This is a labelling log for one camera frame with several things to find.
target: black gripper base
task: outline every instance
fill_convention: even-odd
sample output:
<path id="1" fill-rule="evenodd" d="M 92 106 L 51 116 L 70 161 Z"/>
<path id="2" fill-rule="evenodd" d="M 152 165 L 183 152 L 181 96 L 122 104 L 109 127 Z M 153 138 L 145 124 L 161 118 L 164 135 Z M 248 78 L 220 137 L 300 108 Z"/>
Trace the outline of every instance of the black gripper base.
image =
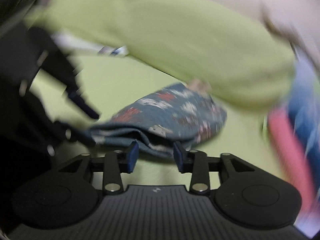
<path id="1" fill-rule="evenodd" d="M 129 186 L 106 196 L 81 222 L 60 229 L 19 225 L 11 240 L 306 240 L 295 227 L 276 230 L 242 228 L 224 217 L 206 196 L 192 195 L 185 186 Z"/>

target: green blanket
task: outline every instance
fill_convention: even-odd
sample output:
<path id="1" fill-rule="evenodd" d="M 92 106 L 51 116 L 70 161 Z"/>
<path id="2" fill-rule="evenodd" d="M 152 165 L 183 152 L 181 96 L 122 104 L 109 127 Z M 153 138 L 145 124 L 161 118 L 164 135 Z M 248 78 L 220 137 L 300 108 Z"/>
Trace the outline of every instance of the green blanket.
<path id="1" fill-rule="evenodd" d="M 126 45 L 154 68 L 182 81 L 206 80 L 213 95 L 249 109 L 277 102 L 294 75 L 288 43 L 209 0 L 51 0 L 36 24 Z"/>
<path id="2" fill-rule="evenodd" d="M 175 78 L 130 57 L 78 55 L 71 60 L 82 70 L 79 80 L 84 96 L 102 112 L 98 122 L 108 120 L 119 109 L 135 100 L 177 82 Z M 92 125 L 93 121 L 66 99 L 64 89 L 65 87 L 42 71 L 38 73 L 31 87 L 31 91 L 41 98 L 52 120 L 57 118 L 78 128 Z M 209 156 L 230 152 L 284 178 L 277 155 L 261 136 L 264 115 L 240 110 L 228 104 L 223 104 L 223 107 L 228 112 L 228 119 L 222 132 L 196 148 L 205 151 Z M 60 163 L 88 150 L 81 144 L 65 143 L 60 149 L 56 149 L 56 152 Z M 91 153 L 93 156 L 101 156 L 105 150 L 91 149 Z M 217 188 L 217 173 L 212 172 L 210 176 L 212 188 Z M 180 174 L 174 163 L 151 155 L 141 155 L 133 174 L 122 174 L 125 185 L 189 185 L 190 177 L 191 174 Z M 101 188 L 101 174 L 95 174 L 93 182 L 97 188 Z"/>

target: black object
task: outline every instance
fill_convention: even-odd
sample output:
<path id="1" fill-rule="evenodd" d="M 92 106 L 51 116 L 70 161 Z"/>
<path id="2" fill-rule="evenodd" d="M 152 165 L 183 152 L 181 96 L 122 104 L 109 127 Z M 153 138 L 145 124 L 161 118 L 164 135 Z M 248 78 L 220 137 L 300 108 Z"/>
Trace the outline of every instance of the black object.
<path id="1" fill-rule="evenodd" d="M 65 84 L 66 93 L 88 116 L 99 114 L 79 94 L 77 71 L 38 27 L 22 19 L 36 0 L 0 0 L 0 136 L 45 155 L 66 139 L 66 128 L 52 122 L 29 88 L 40 69 Z"/>
<path id="2" fill-rule="evenodd" d="M 312 238 L 312 240 L 320 240 L 320 231 Z"/>
<path id="3" fill-rule="evenodd" d="M 74 128 L 73 126 L 63 123 L 60 121 L 55 121 L 55 123 L 59 124 L 63 127 L 66 131 L 70 131 L 70 138 L 68 139 L 69 142 L 81 142 L 83 145 L 87 147 L 94 147 L 96 142 L 89 136 L 86 136 L 81 130 Z"/>
<path id="4" fill-rule="evenodd" d="M 51 168 L 48 155 L 23 147 L 2 136 L 0 136 L 0 145 L 6 149 L 0 161 L 0 177 L 2 178 L 0 194 L 13 192 L 23 183 Z"/>
<path id="5" fill-rule="evenodd" d="M 12 198 L 13 210 L 37 228 L 74 224 L 98 204 L 101 194 L 90 184 L 92 172 L 104 172 L 104 195 L 119 194 L 123 192 L 120 173 L 133 171 L 138 154 L 138 143 L 134 142 L 125 152 L 108 152 L 103 158 L 79 155 L 19 187 Z"/>
<path id="6" fill-rule="evenodd" d="M 62 169 L 49 171 L 17 190 L 12 204 L 23 221 L 17 228 L 8 232 L 8 237 L 11 240 L 49 239 L 49 237 L 56 240 L 307 239 L 292 225 L 301 206 L 301 198 L 294 187 L 231 154 L 222 154 L 220 158 L 207 157 L 204 152 L 194 150 L 187 152 L 179 143 L 175 144 L 174 149 L 180 172 L 192 172 L 190 192 L 183 185 L 130 185 L 124 191 L 120 173 L 133 171 L 138 156 L 137 143 L 133 143 L 124 152 L 116 150 L 106 153 L 103 158 L 90 159 L 89 156 L 80 155 L 63 165 Z M 97 171 L 104 172 L 104 190 L 96 190 L 94 194 L 93 187 L 89 189 L 88 182 L 92 173 Z M 217 190 L 210 190 L 209 171 L 219 172 L 221 186 Z M 66 180 L 72 175 L 78 176 L 78 186 L 67 184 L 61 179 L 62 177 L 57 176 L 57 173 Z M 251 174 L 257 177 L 257 180 L 248 179 L 244 174 L 247 176 Z M 238 175 L 240 178 L 237 180 L 238 184 L 246 184 L 247 187 L 242 190 L 242 194 L 235 190 L 233 195 L 229 186 Z M 256 186 L 257 181 L 260 185 L 267 185 L 267 188 Z M 50 185 L 50 188 L 46 190 L 45 185 Z M 75 207 L 77 200 L 68 203 L 72 196 L 68 198 L 68 191 L 65 188 L 60 189 L 59 186 L 64 186 L 70 192 L 79 187 L 79 192 L 86 195 L 88 204 L 82 203 L 86 212 L 75 211 L 68 214 L 73 218 L 72 225 L 70 220 L 61 218 L 64 214 L 62 207 L 66 209 L 65 214 L 67 214 L 70 212 L 67 210 L 69 205 Z M 278 193 L 275 194 L 274 190 L 269 190 L 268 187 L 274 188 Z M 262 196 L 261 201 L 259 196 L 261 193 L 266 193 L 270 198 L 264 199 Z M 233 202 L 229 201 L 230 196 L 233 196 Z M 281 212 L 288 212 L 283 216 L 279 211 L 275 211 L 273 204 L 277 203 L 278 198 L 285 198 L 290 202 L 294 212 L 286 208 L 281 209 Z M 268 219 L 273 216 L 275 221 L 282 220 L 281 223 L 270 225 L 267 219 L 266 224 L 262 225 L 263 220 L 257 218 L 260 222 L 255 225 L 246 217 L 237 217 L 238 212 L 232 213 L 227 207 L 221 206 L 232 205 L 235 210 L 244 210 L 244 215 L 247 216 L 248 207 L 247 204 L 242 204 L 243 202 L 252 205 L 249 207 L 251 210 L 249 216 L 257 218 L 257 212 L 262 212 L 261 216 L 264 216 L 265 210 L 269 210 Z M 52 207 L 50 212 L 46 212 L 47 206 L 52 203 L 59 208 Z M 46 215 L 55 221 L 63 220 L 64 225 L 52 228 L 54 226 Z M 41 219 L 44 219 L 47 225 L 43 224 Z"/>

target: circular pad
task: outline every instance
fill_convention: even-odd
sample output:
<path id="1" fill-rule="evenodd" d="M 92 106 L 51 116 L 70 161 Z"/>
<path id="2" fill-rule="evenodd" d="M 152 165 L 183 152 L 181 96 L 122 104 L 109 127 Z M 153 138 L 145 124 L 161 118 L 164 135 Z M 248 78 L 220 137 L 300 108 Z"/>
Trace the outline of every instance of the circular pad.
<path id="1" fill-rule="evenodd" d="M 267 185 L 253 185 L 242 191 L 242 197 L 253 206 L 267 207 L 279 200 L 279 192 Z"/>
<path id="2" fill-rule="evenodd" d="M 88 216 L 98 203 L 97 191 L 74 173 L 46 173 L 14 193 L 15 213 L 28 225 L 59 228 Z"/>
<path id="3" fill-rule="evenodd" d="M 294 223 L 301 207 L 299 192 L 271 174 L 240 172 L 216 191 L 220 211 L 242 226 L 277 229 Z"/>

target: folded cloth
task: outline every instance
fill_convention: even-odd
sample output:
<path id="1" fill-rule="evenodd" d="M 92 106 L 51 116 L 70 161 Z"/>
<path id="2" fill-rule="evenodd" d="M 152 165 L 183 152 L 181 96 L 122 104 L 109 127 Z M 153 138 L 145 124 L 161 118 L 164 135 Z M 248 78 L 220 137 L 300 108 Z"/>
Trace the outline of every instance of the folded cloth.
<path id="1" fill-rule="evenodd" d="M 297 76 L 288 104 L 288 115 L 303 145 L 320 199 L 320 84 L 308 57 L 297 50 Z"/>
<path id="2" fill-rule="evenodd" d="M 85 133 L 96 144 L 127 147 L 136 140 L 140 150 L 172 158 L 175 141 L 185 148 L 206 141 L 226 118 L 226 111 L 208 94 L 178 83 L 135 101 Z"/>
<path id="3" fill-rule="evenodd" d="M 304 149 L 293 133 L 286 109 L 275 109 L 269 114 L 268 128 L 289 182 L 300 192 L 301 210 L 310 211 L 316 198 L 311 171 L 304 157 Z"/>

